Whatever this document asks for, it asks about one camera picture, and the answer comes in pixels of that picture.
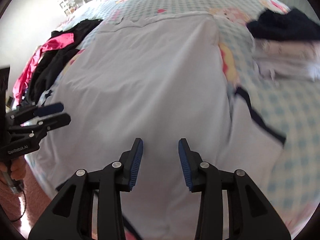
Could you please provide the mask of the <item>operator left hand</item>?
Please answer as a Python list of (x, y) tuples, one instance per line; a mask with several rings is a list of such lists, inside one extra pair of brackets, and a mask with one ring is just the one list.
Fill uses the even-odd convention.
[[(23, 180), (26, 175), (26, 161), (23, 156), (14, 159), (11, 163), (11, 178), (13, 180)], [(6, 184), (6, 179), (3, 176), (3, 172), (7, 172), (7, 167), (4, 163), (0, 163), (0, 169), (1, 169), (1, 182), (3, 184)]]

